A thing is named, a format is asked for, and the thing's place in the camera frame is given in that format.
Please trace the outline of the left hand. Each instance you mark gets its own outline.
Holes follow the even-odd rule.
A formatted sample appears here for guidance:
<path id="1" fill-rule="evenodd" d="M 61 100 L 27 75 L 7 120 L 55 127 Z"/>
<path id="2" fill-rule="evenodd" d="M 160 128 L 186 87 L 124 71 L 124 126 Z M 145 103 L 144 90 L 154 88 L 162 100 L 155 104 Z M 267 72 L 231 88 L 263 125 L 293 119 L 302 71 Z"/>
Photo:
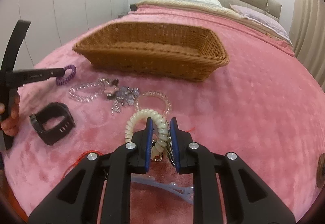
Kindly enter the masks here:
<path id="1" fill-rule="evenodd" d="M 16 136 L 19 131 L 19 103 L 20 96 L 16 94 L 9 117 L 1 121 L 1 129 L 8 136 Z"/>

